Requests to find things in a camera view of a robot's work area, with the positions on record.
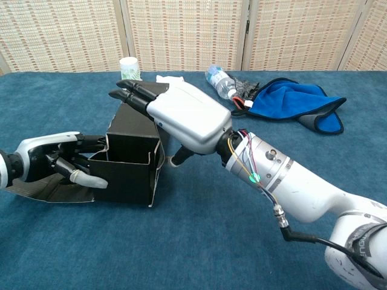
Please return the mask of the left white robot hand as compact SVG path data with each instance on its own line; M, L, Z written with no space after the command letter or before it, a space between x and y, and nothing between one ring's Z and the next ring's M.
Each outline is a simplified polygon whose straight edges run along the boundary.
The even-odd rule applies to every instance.
M78 131L25 139L15 151L22 164L16 177L23 182L35 182L58 173L73 184L105 189L108 181L89 173L88 159L84 156L105 146L106 137Z

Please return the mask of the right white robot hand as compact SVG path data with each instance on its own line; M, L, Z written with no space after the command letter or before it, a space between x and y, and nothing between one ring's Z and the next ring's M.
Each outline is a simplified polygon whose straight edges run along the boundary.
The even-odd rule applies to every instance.
M205 92L188 82L148 82L119 80L108 95L129 105L153 121L181 147L170 157L180 166L192 155L210 155L232 131L231 112Z

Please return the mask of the black cardboard box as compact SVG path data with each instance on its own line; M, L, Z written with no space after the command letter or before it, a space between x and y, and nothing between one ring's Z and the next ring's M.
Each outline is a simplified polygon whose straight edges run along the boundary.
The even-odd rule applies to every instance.
M153 121L120 101L109 124L106 146L85 153L89 173L108 181L102 188L84 187L55 173L35 182L19 178L4 189L49 203L122 202L152 206L160 169L165 161L161 135Z

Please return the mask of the blue carpeted table surface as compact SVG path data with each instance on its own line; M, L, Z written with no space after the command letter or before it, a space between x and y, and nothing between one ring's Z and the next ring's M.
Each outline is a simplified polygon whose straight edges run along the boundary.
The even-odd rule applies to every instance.
M387 205L387 71L235 71L346 98L340 135L233 119L315 174ZM354 290L324 247L283 240L269 201L218 155L164 166L152 207L51 204L0 190L0 290Z

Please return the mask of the white tissue packet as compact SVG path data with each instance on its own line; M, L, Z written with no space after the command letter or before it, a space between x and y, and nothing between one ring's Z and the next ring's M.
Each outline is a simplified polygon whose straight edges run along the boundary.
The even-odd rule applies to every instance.
M183 76L161 76L156 75L156 83L162 84L168 87L180 87L185 83Z

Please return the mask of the clear plastic water bottle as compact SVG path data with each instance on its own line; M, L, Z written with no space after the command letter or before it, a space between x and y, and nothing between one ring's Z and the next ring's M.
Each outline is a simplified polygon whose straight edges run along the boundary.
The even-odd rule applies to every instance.
M236 97L235 81L220 66L209 66L205 72L205 77L221 98L231 100Z

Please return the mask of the grey knit work gloves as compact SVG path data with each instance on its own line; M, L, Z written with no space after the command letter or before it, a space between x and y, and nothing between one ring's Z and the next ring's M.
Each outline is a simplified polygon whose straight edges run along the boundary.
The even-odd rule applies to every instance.
M235 82L236 92L231 96L231 100L237 109L244 109L244 102L246 100L253 100L255 94L259 90L259 82L249 82L241 80L233 75L230 78Z

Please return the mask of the white paper cup green print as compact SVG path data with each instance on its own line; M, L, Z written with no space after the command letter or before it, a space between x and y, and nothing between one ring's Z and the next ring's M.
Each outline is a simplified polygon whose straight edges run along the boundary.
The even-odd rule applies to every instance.
M121 78L129 80L141 80L140 67L136 57L124 57L119 60Z

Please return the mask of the beige woven folding screen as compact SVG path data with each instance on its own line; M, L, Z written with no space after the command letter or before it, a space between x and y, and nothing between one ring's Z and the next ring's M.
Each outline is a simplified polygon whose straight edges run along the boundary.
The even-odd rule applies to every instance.
M0 76L387 71L387 0L0 0Z

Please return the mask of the blue microfibre cloth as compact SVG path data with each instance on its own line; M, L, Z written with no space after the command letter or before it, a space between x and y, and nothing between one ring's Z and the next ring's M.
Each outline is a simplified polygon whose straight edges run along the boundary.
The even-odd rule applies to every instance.
M345 97L327 96L318 85L280 77L259 86L253 100L246 100L244 109L236 108L232 115L296 120L311 131L335 135L344 131L336 109L345 102Z

